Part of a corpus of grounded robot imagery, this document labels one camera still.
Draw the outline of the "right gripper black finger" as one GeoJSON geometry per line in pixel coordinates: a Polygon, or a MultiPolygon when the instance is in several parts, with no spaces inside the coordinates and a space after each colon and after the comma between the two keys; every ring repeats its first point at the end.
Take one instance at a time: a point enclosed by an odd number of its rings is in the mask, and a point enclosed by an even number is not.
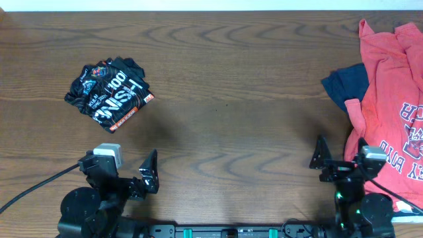
{"type": "Polygon", "coordinates": [[[332,155],[328,148],[327,141],[324,136],[317,137],[316,147],[309,164],[310,169],[323,169],[327,166],[327,161],[332,159],[332,155]]]}
{"type": "Polygon", "coordinates": [[[358,152],[356,153],[356,158],[364,158],[366,157],[366,149],[368,148],[368,144],[364,138],[360,138],[358,140],[358,152]]]}

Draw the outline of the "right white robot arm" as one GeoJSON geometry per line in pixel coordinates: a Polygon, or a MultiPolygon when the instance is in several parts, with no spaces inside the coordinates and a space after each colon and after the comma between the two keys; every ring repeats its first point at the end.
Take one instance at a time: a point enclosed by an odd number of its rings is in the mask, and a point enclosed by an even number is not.
{"type": "Polygon", "coordinates": [[[380,147],[358,141],[358,152],[352,161],[332,158],[327,141],[317,137],[317,144],[309,167],[320,169],[319,180],[335,185],[334,223],[314,225],[312,236],[330,237],[394,237],[391,222],[393,201],[382,193],[366,193],[364,185],[377,177],[386,163],[386,154],[380,147]]]}

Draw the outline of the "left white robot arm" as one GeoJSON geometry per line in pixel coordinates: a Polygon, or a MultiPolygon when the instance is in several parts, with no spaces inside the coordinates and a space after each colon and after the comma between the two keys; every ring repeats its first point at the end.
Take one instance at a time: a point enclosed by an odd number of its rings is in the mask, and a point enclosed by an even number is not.
{"type": "Polygon", "coordinates": [[[159,190],[157,150],[141,164],[141,178],[118,175],[115,158],[94,151],[78,160],[88,187],[76,188],[61,202],[59,237],[149,237],[149,226],[142,221],[124,218],[128,200],[143,201],[159,190]]]}

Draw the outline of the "black orange-patterned jersey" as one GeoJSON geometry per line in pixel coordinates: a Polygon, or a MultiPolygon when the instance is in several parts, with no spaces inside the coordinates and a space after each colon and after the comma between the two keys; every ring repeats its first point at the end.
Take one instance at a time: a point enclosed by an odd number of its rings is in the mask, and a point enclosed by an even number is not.
{"type": "Polygon", "coordinates": [[[108,58],[85,65],[64,101],[113,134],[155,96],[145,72],[132,58],[108,58]]]}

